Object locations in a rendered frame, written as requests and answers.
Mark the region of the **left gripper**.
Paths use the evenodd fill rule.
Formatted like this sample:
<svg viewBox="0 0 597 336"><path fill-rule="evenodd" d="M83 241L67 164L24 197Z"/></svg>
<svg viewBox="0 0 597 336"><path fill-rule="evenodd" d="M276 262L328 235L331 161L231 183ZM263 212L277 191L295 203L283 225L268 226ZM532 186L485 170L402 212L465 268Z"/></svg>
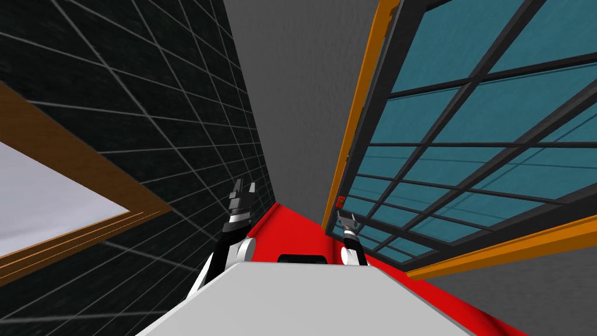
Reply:
<svg viewBox="0 0 597 336"><path fill-rule="evenodd" d="M244 212L249 212L252 207L256 184L254 182L250 184L249 192L242 191L242 187L243 178L239 178L235 182L234 192L232 192L229 196L230 215L238 215Z"/></svg>

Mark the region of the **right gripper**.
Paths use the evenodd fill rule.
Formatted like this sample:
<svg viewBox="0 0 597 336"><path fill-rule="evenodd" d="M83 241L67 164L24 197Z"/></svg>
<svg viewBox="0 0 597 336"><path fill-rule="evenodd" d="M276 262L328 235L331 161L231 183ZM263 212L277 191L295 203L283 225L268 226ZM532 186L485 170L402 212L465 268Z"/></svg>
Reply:
<svg viewBox="0 0 597 336"><path fill-rule="evenodd" d="M349 219L344 218L341 216L341 213L337 211L336 217L338 220L338 225L343 229L343 237L344 238L357 238L356 234L356 227L358 226L358 221L356 220L354 214L350 215L350 219L352 221L352 226L349 226Z"/></svg>

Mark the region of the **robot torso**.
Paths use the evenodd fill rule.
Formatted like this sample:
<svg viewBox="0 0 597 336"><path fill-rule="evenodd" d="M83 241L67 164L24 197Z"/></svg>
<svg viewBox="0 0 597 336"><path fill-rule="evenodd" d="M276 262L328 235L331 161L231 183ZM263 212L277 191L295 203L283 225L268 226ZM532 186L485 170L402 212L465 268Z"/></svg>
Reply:
<svg viewBox="0 0 597 336"><path fill-rule="evenodd" d="M373 266L240 262L135 336L474 336Z"/></svg>

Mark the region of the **brown framed window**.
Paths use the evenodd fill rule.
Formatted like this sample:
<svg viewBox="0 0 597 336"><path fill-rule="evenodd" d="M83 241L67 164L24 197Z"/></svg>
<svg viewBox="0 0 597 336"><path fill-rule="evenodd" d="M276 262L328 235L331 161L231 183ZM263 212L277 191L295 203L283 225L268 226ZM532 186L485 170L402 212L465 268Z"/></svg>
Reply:
<svg viewBox="0 0 597 336"><path fill-rule="evenodd" d="M170 211L0 82L0 287Z"/></svg>

